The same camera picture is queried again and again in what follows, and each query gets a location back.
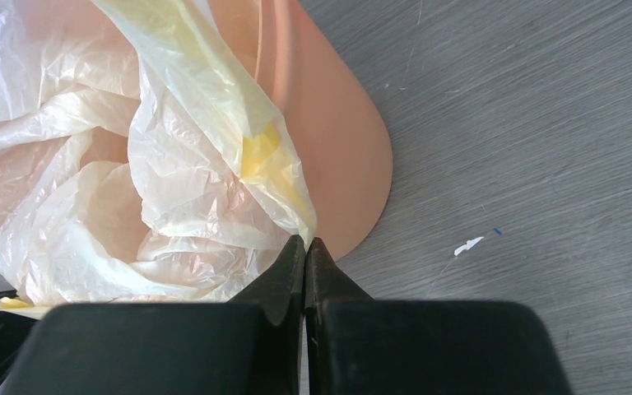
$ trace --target paper scrap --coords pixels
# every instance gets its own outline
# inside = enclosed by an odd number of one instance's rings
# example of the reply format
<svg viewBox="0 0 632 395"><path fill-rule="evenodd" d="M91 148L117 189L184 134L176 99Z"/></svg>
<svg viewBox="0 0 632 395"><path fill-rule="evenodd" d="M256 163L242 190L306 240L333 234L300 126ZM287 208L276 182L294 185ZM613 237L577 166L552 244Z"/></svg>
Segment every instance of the paper scrap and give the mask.
<svg viewBox="0 0 632 395"><path fill-rule="evenodd" d="M463 253L464 251L467 251L469 249L471 249L474 245L476 245L479 241L481 241L483 239L483 236L481 237L476 237L473 240L468 240L466 244L464 244L463 246L459 247L458 249L454 250L454 256L458 256L460 253Z"/></svg>

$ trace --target plastic bag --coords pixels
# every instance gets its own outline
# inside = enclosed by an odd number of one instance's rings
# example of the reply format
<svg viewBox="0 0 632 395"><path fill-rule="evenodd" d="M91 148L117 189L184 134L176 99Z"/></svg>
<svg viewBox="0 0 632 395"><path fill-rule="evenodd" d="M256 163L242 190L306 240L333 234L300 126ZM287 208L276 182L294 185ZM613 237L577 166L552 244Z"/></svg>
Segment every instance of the plastic bag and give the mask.
<svg viewBox="0 0 632 395"><path fill-rule="evenodd" d="M201 9L0 0L0 274L23 300L227 300L314 237L284 119Z"/></svg>

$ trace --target trash bag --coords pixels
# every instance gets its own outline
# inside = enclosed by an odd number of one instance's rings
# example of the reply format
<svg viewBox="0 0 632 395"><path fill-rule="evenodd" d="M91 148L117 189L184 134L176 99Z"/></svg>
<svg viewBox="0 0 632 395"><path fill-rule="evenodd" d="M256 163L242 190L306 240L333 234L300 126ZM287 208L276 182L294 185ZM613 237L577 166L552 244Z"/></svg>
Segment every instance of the trash bag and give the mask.
<svg viewBox="0 0 632 395"><path fill-rule="evenodd" d="M314 237L284 119L200 3L0 0L0 274L26 303L227 300Z"/></svg>

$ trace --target gray surface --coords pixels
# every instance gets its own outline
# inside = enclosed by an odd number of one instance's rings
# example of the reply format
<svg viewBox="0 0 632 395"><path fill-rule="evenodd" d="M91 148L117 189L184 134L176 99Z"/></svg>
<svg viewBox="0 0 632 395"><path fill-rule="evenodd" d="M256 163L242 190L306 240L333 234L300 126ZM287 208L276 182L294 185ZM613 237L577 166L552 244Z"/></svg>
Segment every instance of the gray surface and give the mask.
<svg viewBox="0 0 632 395"><path fill-rule="evenodd" d="M302 3L393 142L342 268L375 297L528 304L576 393L632 393L632 2Z"/></svg>

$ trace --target brushed metal surface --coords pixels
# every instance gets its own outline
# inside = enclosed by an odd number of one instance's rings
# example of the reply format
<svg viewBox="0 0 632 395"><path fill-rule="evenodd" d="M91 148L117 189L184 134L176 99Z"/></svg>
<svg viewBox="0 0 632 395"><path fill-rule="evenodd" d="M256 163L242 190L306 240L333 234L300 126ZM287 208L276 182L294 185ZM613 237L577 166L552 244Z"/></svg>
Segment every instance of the brushed metal surface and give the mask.
<svg viewBox="0 0 632 395"><path fill-rule="evenodd" d="M528 304L576 393L632 393L632 2L301 2L393 143L343 270L378 298Z"/></svg>

